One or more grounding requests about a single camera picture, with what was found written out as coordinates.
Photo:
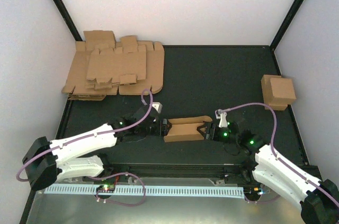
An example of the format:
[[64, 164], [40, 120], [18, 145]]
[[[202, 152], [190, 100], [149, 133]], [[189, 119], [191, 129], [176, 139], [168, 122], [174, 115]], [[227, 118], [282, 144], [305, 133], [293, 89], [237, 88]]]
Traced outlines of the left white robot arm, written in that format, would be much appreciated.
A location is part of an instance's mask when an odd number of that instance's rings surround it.
[[122, 142], [144, 139], [148, 135], [165, 136], [172, 124], [160, 118], [161, 105], [143, 106], [133, 114], [113, 119], [96, 129], [64, 139], [36, 139], [22, 159], [25, 181], [31, 190], [45, 189], [56, 181], [79, 176], [108, 181], [114, 169], [95, 151]]

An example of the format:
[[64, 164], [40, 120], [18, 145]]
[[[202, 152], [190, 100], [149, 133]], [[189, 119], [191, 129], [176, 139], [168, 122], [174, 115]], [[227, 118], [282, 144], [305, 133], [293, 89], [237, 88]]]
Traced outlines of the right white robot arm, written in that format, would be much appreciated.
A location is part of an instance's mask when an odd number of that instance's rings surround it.
[[240, 171], [242, 180], [257, 181], [272, 189], [300, 211], [304, 223], [338, 223], [338, 188], [331, 180], [322, 181], [309, 174], [259, 135], [249, 130], [239, 132], [235, 123], [220, 128], [205, 122], [197, 132], [205, 140], [233, 145], [238, 154], [246, 155]]

